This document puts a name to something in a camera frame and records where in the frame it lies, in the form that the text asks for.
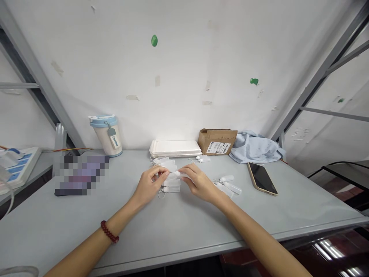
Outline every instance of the smartphone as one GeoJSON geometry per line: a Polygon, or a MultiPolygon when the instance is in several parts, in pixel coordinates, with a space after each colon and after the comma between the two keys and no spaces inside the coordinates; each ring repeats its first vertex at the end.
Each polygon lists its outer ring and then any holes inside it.
{"type": "Polygon", "coordinates": [[[273,185],[272,180],[269,178],[265,167],[253,163],[248,163],[247,166],[250,172],[251,181],[257,190],[274,196],[278,195],[278,192],[273,185]]]}

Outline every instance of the blue lid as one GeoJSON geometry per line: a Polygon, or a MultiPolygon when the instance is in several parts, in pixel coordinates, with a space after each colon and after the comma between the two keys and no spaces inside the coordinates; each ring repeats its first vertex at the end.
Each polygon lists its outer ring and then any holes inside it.
{"type": "Polygon", "coordinates": [[[98,115],[98,116],[89,116],[90,125],[95,128],[104,128],[108,127],[105,122],[108,122],[110,126],[114,126],[118,124],[118,121],[115,115],[98,115]]]}

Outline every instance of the small plastic bottle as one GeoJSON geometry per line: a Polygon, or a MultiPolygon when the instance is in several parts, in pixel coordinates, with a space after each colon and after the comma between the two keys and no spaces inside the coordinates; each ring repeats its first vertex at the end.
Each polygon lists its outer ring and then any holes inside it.
{"type": "Polygon", "coordinates": [[[158,165],[160,165],[162,167],[165,167],[166,165],[171,165],[171,164],[176,164],[176,161],[175,160],[166,160],[165,162],[160,162],[158,165]]]}
{"type": "Polygon", "coordinates": [[[199,162],[210,162],[210,157],[206,156],[206,157],[201,157],[199,159],[199,162]]]}
{"type": "Polygon", "coordinates": [[[170,172],[176,172],[177,171],[177,166],[176,165],[166,165],[164,166],[166,167],[170,172]]]}
{"type": "Polygon", "coordinates": [[[171,181],[164,181],[163,186],[164,187],[179,187],[181,185],[181,180],[171,180],[171,181]]]}
{"type": "Polygon", "coordinates": [[[158,160],[162,160],[162,159],[169,160],[169,158],[168,158],[168,157],[158,157],[158,158],[155,158],[155,159],[154,159],[154,162],[157,162],[158,160]]]}
{"type": "Polygon", "coordinates": [[[154,163],[158,165],[169,161],[168,157],[157,158],[157,159],[158,160],[154,159],[154,163]]]}
{"type": "Polygon", "coordinates": [[[234,195],[233,191],[223,186],[221,183],[217,182],[216,187],[220,189],[222,192],[224,192],[226,195],[228,195],[229,198],[232,198],[234,195]]]}
{"type": "Polygon", "coordinates": [[[207,157],[208,155],[200,155],[200,156],[197,156],[195,159],[199,160],[201,158],[204,158],[204,157],[207,157]]]}
{"type": "Polygon", "coordinates": [[[189,178],[189,176],[188,176],[187,174],[185,174],[185,173],[181,173],[181,172],[179,172],[179,171],[174,172],[174,174],[175,174],[177,177],[187,177],[187,178],[189,178]]]}
{"type": "Polygon", "coordinates": [[[178,187],[164,187],[163,188],[163,192],[180,192],[181,191],[181,187],[178,186],[178,187]]]}
{"type": "Polygon", "coordinates": [[[239,187],[236,187],[235,185],[232,185],[228,182],[223,182],[223,185],[226,187],[226,188],[229,188],[231,191],[233,191],[234,193],[240,195],[242,190],[239,188],[239,187]]]}
{"type": "Polygon", "coordinates": [[[229,182],[229,181],[233,181],[233,180],[234,180],[233,175],[227,175],[227,176],[221,177],[219,179],[219,181],[221,181],[221,182],[229,182]]]}

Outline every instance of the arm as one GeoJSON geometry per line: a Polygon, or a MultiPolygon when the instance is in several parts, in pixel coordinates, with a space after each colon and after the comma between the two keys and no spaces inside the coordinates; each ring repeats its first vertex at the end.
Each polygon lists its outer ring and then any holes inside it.
{"type": "MultiPolygon", "coordinates": [[[[134,215],[154,198],[168,174],[168,169],[159,166],[142,173],[133,196],[106,222],[106,227],[114,236],[118,236],[134,215]]],[[[99,228],[45,276],[87,276],[110,245],[110,238],[99,228]]]]}
{"type": "Polygon", "coordinates": [[[311,277],[311,274],[295,257],[224,192],[220,191],[195,164],[186,165],[179,172],[191,178],[183,177],[182,179],[194,195],[212,203],[224,213],[272,276],[311,277]]]}

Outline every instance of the phone screen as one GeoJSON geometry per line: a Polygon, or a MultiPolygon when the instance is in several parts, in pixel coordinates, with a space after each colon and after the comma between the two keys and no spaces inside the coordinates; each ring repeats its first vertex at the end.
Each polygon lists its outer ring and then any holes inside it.
{"type": "Polygon", "coordinates": [[[249,163],[249,165],[254,175],[256,185],[261,189],[277,194],[278,192],[274,187],[272,180],[269,178],[265,168],[252,163],[249,163]]]}

